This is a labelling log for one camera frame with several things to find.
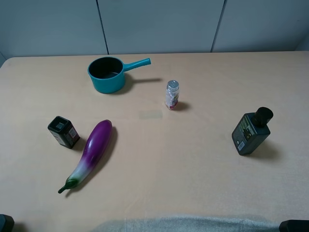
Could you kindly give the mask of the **black robot base right corner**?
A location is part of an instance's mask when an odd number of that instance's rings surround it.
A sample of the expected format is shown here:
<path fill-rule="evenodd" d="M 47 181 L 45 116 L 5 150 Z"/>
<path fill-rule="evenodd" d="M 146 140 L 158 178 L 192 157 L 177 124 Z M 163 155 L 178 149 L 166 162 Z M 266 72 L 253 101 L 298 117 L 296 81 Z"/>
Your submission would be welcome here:
<path fill-rule="evenodd" d="M 279 225 L 280 232 L 309 232 L 309 220 L 291 219 Z"/>

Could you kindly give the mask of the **black robot base left corner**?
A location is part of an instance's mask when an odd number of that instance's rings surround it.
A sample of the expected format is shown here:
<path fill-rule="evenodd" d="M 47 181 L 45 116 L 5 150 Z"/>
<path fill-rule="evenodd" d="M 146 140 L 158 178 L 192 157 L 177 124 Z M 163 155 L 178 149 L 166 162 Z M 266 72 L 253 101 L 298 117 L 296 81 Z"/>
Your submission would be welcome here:
<path fill-rule="evenodd" d="M 14 219 L 11 216 L 0 214 L 0 232 L 11 232 L 14 227 Z"/>

